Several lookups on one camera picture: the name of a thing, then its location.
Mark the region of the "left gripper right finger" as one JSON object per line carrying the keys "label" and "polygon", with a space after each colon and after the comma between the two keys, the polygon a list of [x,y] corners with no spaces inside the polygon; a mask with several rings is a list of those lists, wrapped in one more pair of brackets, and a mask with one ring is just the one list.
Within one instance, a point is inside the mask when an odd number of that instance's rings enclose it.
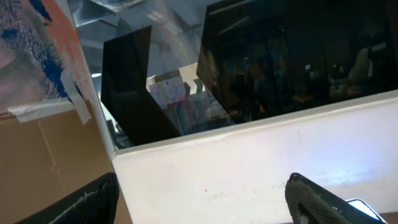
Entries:
{"label": "left gripper right finger", "polygon": [[285,201],[294,223],[383,224],[377,213],[368,215],[299,173],[290,175]]}

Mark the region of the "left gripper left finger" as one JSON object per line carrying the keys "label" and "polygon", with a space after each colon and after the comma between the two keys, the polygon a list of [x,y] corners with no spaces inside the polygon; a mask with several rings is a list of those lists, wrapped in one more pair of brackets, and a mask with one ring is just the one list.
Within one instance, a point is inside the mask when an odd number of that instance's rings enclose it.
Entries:
{"label": "left gripper left finger", "polygon": [[18,224],[113,224],[119,183],[108,172]]}

